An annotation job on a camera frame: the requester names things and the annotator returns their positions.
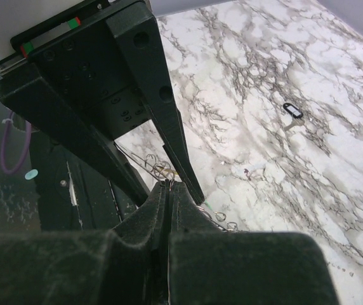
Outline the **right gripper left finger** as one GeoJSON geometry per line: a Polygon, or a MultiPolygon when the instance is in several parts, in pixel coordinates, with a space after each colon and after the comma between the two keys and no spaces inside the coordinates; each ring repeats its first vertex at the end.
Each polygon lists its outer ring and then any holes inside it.
{"type": "Polygon", "coordinates": [[[0,234],[0,304],[159,304],[167,283],[168,182],[112,229],[0,234]]]}

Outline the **large metal keyring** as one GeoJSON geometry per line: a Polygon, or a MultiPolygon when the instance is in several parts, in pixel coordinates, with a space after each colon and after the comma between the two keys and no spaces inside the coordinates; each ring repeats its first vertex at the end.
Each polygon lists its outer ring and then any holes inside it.
{"type": "MultiPolygon", "coordinates": [[[[156,181],[167,179],[170,181],[170,187],[172,187],[175,182],[181,181],[178,172],[171,167],[168,161],[162,161],[154,154],[147,154],[145,157],[141,157],[121,144],[116,144],[115,146],[128,159],[132,160],[156,181]]],[[[238,232],[238,223],[229,221],[224,212],[214,211],[207,201],[199,205],[197,209],[222,231],[238,232]]]]}

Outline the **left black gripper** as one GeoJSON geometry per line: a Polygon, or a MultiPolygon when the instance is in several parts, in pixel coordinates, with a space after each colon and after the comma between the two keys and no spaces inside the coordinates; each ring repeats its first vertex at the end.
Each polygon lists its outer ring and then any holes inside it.
{"type": "Polygon", "coordinates": [[[148,112],[192,199],[204,202],[157,20],[144,2],[82,1],[14,35],[10,44],[13,54],[0,60],[3,105],[111,180],[139,207],[148,187],[91,121],[115,140],[148,121],[148,112]],[[36,65],[22,65],[27,62],[36,65]]]}

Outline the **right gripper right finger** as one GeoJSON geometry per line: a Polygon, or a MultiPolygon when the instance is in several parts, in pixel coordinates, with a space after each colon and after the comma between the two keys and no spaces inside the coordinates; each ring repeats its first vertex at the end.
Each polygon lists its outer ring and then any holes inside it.
{"type": "Polygon", "coordinates": [[[185,184],[169,195],[172,304],[337,304],[324,255],[308,235],[222,231],[185,184]]]}

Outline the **key with green tag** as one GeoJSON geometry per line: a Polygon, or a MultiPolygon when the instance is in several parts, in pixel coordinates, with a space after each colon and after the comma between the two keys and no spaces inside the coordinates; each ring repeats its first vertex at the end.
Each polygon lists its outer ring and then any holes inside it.
{"type": "Polygon", "coordinates": [[[203,208],[203,210],[205,210],[210,216],[215,217],[215,212],[214,210],[211,208],[210,204],[207,203],[206,201],[201,205],[201,207],[203,208]]]}

